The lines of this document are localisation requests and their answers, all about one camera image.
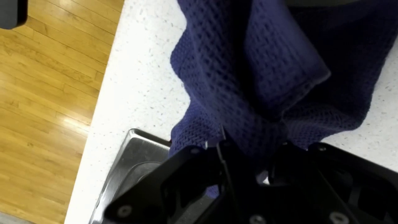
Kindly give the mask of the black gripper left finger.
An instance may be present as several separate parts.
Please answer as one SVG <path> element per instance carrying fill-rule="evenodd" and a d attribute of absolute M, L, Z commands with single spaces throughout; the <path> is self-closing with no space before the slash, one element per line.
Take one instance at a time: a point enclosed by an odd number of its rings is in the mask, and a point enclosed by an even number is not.
<path fill-rule="evenodd" d="M 211 147 L 188 146 L 124 190 L 103 217 L 113 224 L 177 224 L 190 212 L 193 224 L 246 224 L 239 157 L 226 131 Z"/>

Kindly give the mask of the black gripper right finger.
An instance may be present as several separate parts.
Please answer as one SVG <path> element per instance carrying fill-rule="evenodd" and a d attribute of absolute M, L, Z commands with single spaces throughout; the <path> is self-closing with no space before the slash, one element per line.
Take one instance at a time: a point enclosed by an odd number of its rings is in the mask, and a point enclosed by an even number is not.
<path fill-rule="evenodd" d="M 398 224 L 398 175 L 326 144 L 285 145 L 269 167 L 272 224 Z"/>

